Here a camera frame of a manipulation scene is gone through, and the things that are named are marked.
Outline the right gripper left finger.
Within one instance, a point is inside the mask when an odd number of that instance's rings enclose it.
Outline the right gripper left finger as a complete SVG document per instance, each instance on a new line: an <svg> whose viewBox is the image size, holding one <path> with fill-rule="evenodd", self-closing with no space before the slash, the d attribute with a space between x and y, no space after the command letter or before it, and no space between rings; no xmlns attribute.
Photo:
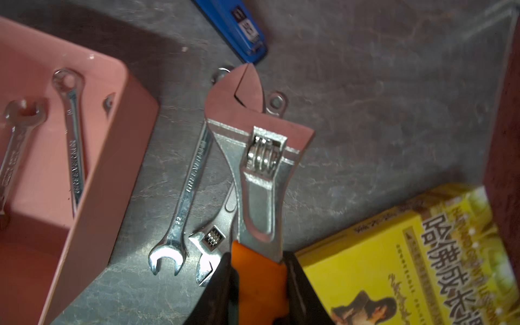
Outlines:
<svg viewBox="0 0 520 325"><path fill-rule="evenodd" d="M238 272L232 267L231 253L225 253L184 325L237 325L239 324L238 301Z"/></svg>

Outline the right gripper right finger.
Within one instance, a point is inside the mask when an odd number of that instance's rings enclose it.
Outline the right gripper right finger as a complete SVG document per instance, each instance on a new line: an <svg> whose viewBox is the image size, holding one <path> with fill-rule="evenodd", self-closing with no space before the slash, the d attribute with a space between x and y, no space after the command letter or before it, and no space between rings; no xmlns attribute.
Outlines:
<svg viewBox="0 0 520 325"><path fill-rule="evenodd" d="M289 313L282 324L334 324L294 253L285 251Z"/></svg>

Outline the long silver combination wrench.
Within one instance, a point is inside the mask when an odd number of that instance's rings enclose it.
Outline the long silver combination wrench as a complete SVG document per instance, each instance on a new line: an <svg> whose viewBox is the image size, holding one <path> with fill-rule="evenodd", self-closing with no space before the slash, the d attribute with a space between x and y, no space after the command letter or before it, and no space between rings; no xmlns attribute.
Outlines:
<svg viewBox="0 0 520 325"><path fill-rule="evenodd" d="M212 144L213 136L208 129L207 122L203 121L170 226L164 237L151 249L148 255L148 265L155 276L161 271L161 263L164 259L173 260L176 276L184 265L187 257L184 242L185 227Z"/></svg>

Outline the orange handled adjustable wrench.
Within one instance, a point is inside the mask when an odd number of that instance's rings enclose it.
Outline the orange handled adjustable wrench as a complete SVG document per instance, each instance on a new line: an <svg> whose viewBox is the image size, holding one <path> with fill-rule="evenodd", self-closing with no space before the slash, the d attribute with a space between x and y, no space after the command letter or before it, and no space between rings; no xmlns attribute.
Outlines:
<svg viewBox="0 0 520 325"><path fill-rule="evenodd" d="M313 129L265 112L256 68L243 64L209 92L204 118L222 151L237 196L230 324L272 324L289 313L282 208Z"/></svg>

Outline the pink plastic storage box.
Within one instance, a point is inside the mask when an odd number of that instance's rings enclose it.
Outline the pink plastic storage box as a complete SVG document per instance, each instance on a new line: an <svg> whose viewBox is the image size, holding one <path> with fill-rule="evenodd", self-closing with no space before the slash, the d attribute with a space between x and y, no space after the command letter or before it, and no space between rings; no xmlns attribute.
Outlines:
<svg viewBox="0 0 520 325"><path fill-rule="evenodd" d="M66 111L52 83L83 79L79 96L86 182L71 195ZM158 113L157 101L116 58L1 19L1 107L43 100L1 231L1 323L49 324L104 270Z"/></svg>

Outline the small silver combination wrench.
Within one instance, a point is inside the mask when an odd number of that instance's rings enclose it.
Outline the small silver combination wrench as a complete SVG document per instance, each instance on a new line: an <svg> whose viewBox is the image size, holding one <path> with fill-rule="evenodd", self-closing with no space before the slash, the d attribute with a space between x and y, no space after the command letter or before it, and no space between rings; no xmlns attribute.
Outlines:
<svg viewBox="0 0 520 325"><path fill-rule="evenodd" d="M69 68L56 70L51 81L64 108L70 193L73 217L75 217L86 180L81 123L81 95L84 82L81 74Z"/></svg>

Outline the silver end wrench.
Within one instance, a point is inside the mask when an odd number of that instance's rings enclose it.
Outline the silver end wrench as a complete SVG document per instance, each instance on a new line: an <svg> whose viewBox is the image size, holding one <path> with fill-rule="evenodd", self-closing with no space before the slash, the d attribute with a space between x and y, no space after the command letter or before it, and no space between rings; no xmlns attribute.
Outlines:
<svg viewBox="0 0 520 325"><path fill-rule="evenodd" d="M46 100L13 100L5 108L5 120L10 137L1 164L1 217L6 218L5 205L9 199L15 175L21 164L28 139L34 128L47 119Z"/></svg>

